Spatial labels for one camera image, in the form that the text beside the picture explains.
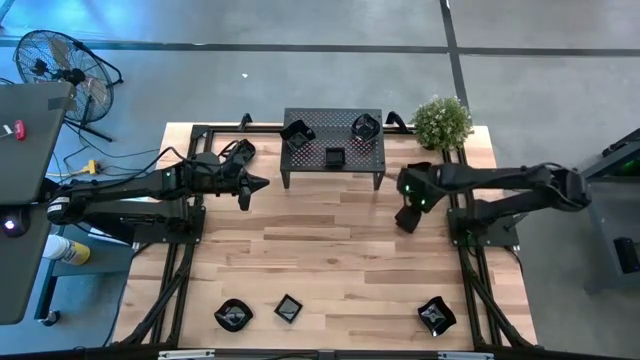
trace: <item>caster wheel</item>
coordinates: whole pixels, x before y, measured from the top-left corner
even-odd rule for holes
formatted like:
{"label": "caster wheel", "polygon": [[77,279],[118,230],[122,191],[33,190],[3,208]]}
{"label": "caster wheel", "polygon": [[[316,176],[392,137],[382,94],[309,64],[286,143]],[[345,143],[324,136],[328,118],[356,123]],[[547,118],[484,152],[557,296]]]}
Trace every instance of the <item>caster wheel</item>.
{"label": "caster wheel", "polygon": [[42,325],[48,327],[57,323],[58,320],[60,320],[60,311],[55,310],[55,311],[49,311],[49,315],[47,315],[47,318],[44,320],[40,320],[40,322],[42,323]]}

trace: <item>red object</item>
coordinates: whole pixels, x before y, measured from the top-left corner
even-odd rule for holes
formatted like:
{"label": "red object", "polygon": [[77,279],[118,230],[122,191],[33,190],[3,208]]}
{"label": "red object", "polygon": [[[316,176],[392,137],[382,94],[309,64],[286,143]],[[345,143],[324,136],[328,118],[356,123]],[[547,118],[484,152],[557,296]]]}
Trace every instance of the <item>red object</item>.
{"label": "red object", "polygon": [[27,128],[24,127],[22,120],[16,120],[13,126],[13,132],[16,134],[16,139],[20,141],[27,138]]}

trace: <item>standing fan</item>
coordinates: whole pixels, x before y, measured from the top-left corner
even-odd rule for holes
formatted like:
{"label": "standing fan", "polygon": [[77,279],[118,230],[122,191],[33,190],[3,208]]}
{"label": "standing fan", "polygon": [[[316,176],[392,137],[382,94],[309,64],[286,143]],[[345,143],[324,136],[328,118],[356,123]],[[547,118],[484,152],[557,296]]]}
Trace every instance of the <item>standing fan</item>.
{"label": "standing fan", "polygon": [[[82,42],[55,31],[36,30],[23,36],[16,48],[14,61],[25,83],[72,83],[76,87],[75,101],[65,117],[79,122],[81,126],[107,115],[113,105],[113,86],[123,82],[120,70],[94,54]],[[118,73],[116,82],[111,81],[104,65]]]}

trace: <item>potted plant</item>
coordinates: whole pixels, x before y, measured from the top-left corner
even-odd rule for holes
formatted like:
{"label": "potted plant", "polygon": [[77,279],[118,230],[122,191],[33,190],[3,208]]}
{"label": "potted plant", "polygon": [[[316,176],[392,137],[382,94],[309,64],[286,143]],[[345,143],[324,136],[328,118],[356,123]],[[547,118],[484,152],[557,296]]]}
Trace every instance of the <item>potted plant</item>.
{"label": "potted plant", "polygon": [[462,147],[473,134],[469,110],[457,97],[440,98],[420,105],[411,123],[416,127],[418,143],[427,150],[452,150]]}

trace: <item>wooden tabletop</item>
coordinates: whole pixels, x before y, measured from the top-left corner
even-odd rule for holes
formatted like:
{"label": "wooden tabletop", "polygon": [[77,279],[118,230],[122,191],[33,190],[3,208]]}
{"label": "wooden tabletop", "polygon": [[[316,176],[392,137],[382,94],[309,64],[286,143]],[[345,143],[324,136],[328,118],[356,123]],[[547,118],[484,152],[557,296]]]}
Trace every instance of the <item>wooden tabletop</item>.
{"label": "wooden tabletop", "polygon": [[[168,123],[161,148],[186,154],[193,123]],[[292,173],[284,190],[277,134],[216,134],[217,153],[235,139],[257,148],[248,166],[271,185],[255,193],[250,211],[230,196],[205,196],[207,219],[196,248],[186,298],[181,347],[368,350],[468,350],[472,348],[460,262],[449,245],[443,199],[406,234],[394,215],[402,206],[395,182],[373,191],[371,174]],[[495,167],[487,127],[476,126],[466,145],[474,167]],[[409,163],[442,163],[407,135],[385,136],[387,173]],[[167,155],[159,168],[178,159]],[[496,199],[500,191],[475,192]],[[114,340],[127,336],[158,296],[167,246],[155,244],[134,259]],[[487,248],[494,297],[523,336],[535,343],[527,296],[511,254]],[[285,294],[303,304],[293,324],[274,309]],[[442,296],[458,323],[434,338],[416,309]],[[214,319],[229,298],[249,305],[254,318],[230,333]],[[173,311],[168,307],[165,331]],[[485,338],[486,313],[478,307]]]}

